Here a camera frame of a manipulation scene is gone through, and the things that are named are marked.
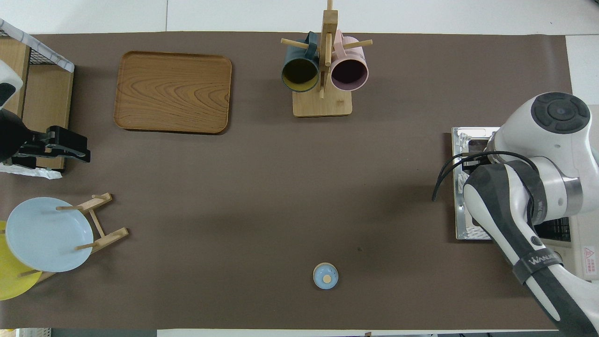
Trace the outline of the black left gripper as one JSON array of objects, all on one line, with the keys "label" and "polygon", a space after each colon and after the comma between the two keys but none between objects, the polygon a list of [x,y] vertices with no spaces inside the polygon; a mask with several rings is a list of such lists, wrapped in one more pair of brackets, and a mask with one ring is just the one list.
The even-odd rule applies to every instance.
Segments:
[{"label": "black left gripper", "polygon": [[81,162],[91,162],[91,151],[83,149],[53,148],[47,151],[49,144],[60,147],[87,147],[88,139],[64,127],[53,125],[46,132],[35,132],[26,127],[22,119],[8,110],[2,110],[0,116],[0,156],[5,166],[19,166],[26,169],[37,167],[37,157],[63,157]]}]

